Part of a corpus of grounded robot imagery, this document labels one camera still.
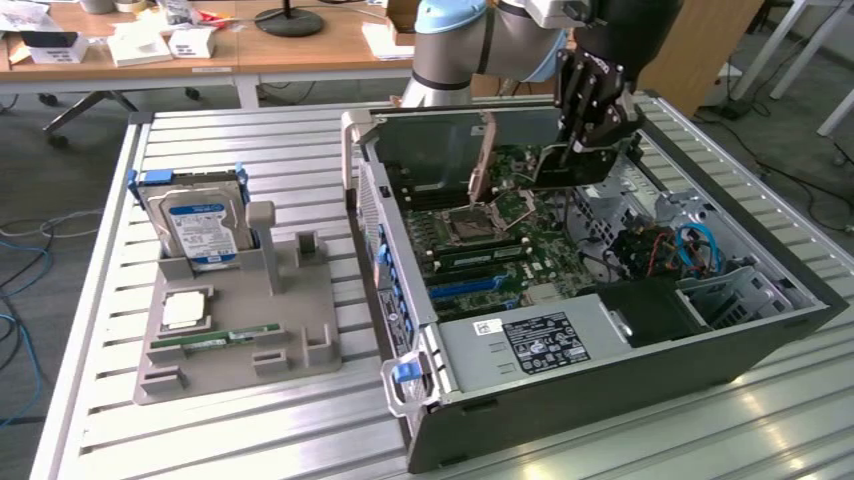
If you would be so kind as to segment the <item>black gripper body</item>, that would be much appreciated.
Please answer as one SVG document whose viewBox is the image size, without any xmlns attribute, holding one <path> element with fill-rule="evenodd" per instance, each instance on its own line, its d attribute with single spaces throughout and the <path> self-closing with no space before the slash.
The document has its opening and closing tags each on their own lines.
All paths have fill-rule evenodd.
<svg viewBox="0 0 854 480">
<path fill-rule="evenodd" d="M 635 88 L 639 75 L 656 58 L 682 9 L 678 0 L 600 1 L 595 22 L 574 30 L 579 56 L 596 58 L 595 65 L 608 67 L 606 77 L 623 68 L 620 83 L 607 81 L 606 90 L 628 85 Z"/>
</svg>

